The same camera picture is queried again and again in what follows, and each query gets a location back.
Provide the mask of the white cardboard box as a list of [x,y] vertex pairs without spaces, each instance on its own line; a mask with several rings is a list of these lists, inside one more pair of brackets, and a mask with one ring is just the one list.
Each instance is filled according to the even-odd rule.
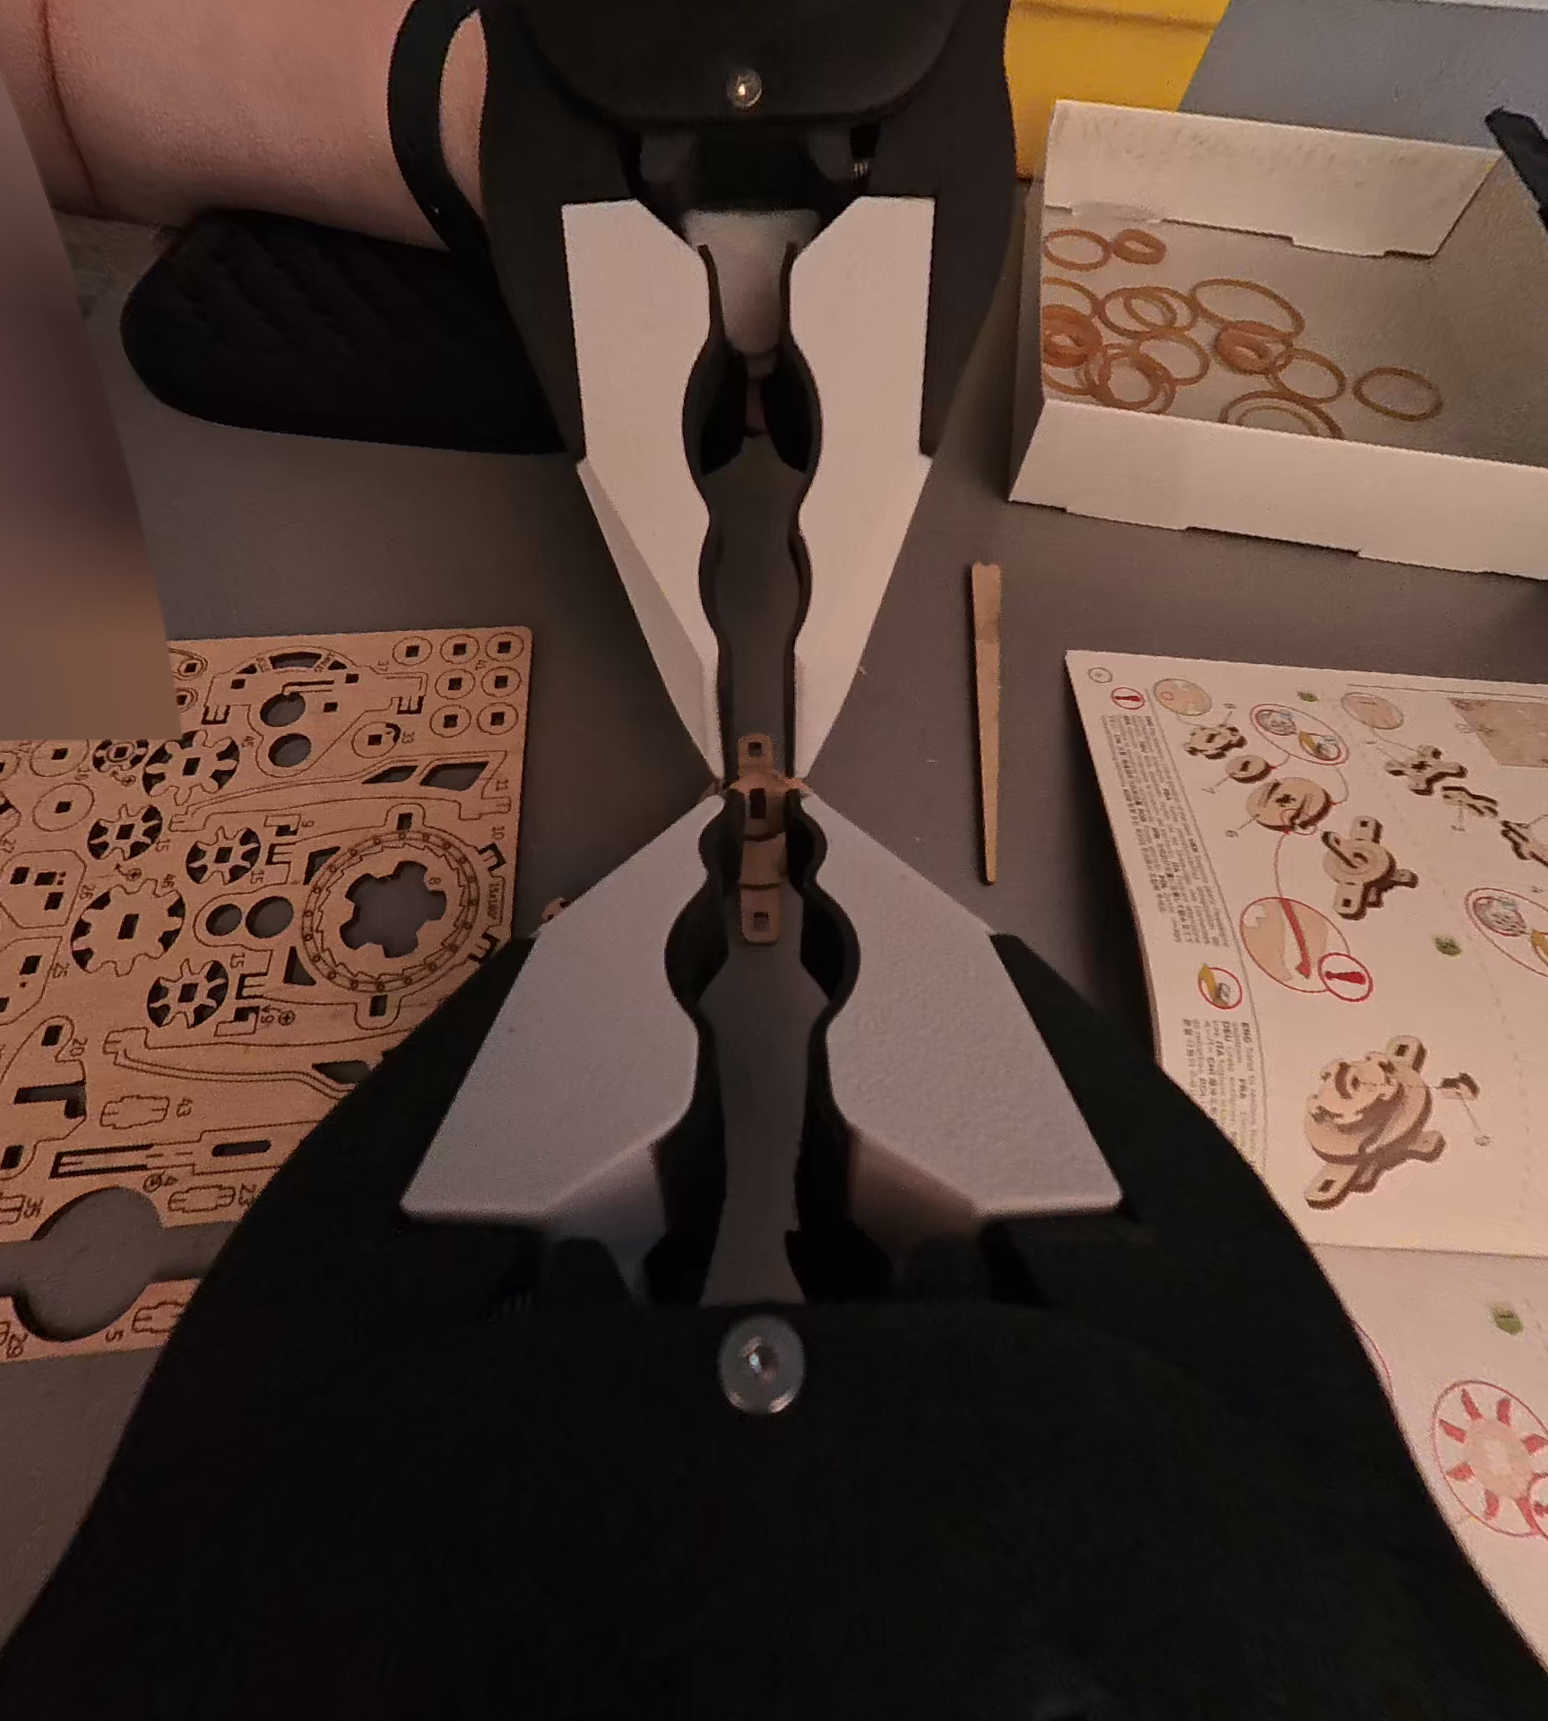
[[[1044,398],[1042,217],[1137,226],[1198,276],[1255,276],[1443,414],[1345,441]],[[1488,147],[1060,100],[1028,195],[1008,497],[1158,529],[1548,579],[1548,235]]]

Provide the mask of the small wooden model part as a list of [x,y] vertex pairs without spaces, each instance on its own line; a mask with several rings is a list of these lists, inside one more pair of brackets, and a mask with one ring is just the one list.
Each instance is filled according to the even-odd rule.
[[770,733],[743,733],[736,742],[736,776],[723,789],[723,857],[745,945],[780,939],[788,830],[804,785],[784,773]]

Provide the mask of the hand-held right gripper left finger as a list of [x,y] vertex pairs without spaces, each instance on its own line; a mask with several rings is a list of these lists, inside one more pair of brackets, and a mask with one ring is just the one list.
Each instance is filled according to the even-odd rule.
[[651,1300],[698,1302],[725,1198],[700,1000],[728,956],[732,859],[714,794],[531,939],[406,1216],[598,1242]]

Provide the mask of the yellow box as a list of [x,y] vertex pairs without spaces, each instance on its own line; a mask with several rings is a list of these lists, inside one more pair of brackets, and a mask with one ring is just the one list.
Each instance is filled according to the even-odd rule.
[[1015,172],[1035,178],[1058,100],[1176,111],[1226,2],[1011,2],[1003,61]]

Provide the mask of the pile of rubber bands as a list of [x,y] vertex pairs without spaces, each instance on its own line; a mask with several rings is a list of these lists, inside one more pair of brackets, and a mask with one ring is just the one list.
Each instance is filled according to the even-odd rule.
[[1049,400],[1325,441],[1427,425],[1447,403],[1422,369],[1350,348],[1273,282],[1200,276],[1146,226],[1042,217],[1035,317]]

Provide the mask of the thin wooden stick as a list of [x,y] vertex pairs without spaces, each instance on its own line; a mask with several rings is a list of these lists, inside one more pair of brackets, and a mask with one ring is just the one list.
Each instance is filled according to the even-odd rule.
[[999,565],[976,561],[968,568],[972,629],[972,688],[977,746],[981,828],[981,877],[992,886],[999,871],[999,703],[1001,703],[1001,597]]

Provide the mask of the person's left forearm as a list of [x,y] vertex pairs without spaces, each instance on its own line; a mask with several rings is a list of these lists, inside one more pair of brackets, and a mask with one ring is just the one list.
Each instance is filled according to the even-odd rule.
[[399,2],[3,2],[0,68],[49,203],[178,228],[250,208],[433,247],[397,169]]

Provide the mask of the black quilted pad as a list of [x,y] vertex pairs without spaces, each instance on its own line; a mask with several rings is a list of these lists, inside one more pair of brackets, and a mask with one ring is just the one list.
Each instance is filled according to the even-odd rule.
[[146,391],[270,434],[504,457],[564,443],[495,273],[345,228],[209,212],[119,314]]

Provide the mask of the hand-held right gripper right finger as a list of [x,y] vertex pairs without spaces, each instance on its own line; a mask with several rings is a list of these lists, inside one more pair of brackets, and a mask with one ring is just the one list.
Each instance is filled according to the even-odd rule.
[[786,1259],[809,1303],[875,1302],[913,1257],[1121,1187],[995,936],[816,794],[789,807],[805,1043]]

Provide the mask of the illustrated instruction booklet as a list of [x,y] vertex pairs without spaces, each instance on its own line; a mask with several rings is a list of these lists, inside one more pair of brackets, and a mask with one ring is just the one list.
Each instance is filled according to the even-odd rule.
[[1548,685],[1069,651],[1157,1060],[1548,1547]]

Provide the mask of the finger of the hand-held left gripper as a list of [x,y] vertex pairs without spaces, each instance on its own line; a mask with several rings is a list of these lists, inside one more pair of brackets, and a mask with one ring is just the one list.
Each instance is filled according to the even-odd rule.
[[793,260],[788,330],[818,403],[796,529],[807,604],[791,742],[816,755],[847,699],[931,459],[918,446],[933,203],[859,197]]
[[712,334],[705,264],[642,204],[562,208],[581,409],[578,479],[678,721],[721,751],[718,638],[700,595],[709,531],[684,409]]

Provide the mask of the laser-cut wooden parts sheet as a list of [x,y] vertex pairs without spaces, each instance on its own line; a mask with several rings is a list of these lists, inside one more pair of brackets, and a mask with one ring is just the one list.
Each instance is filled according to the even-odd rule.
[[[524,626],[175,642],[168,740],[0,740],[0,1242],[239,1221],[508,938]],[[191,1287],[0,1366],[159,1348]]]

